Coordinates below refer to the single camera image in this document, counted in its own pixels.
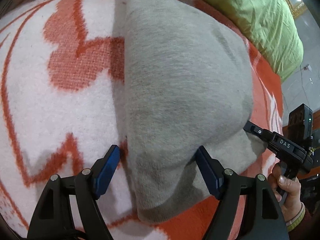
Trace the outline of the person's right hand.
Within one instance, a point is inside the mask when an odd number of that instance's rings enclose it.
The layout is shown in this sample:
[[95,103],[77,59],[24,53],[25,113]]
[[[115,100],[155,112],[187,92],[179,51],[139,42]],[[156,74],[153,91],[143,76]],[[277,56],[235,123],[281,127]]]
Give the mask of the person's right hand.
[[272,173],[269,174],[267,180],[278,202],[281,201],[282,196],[276,189],[280,187],[287,193],[286,200],[281,206],[285,222],[295,218],[302,208],[302,202],[300,201],[301,185],[298,179],[289,179],[283,176],[281,166],[277,163],[274,165]]

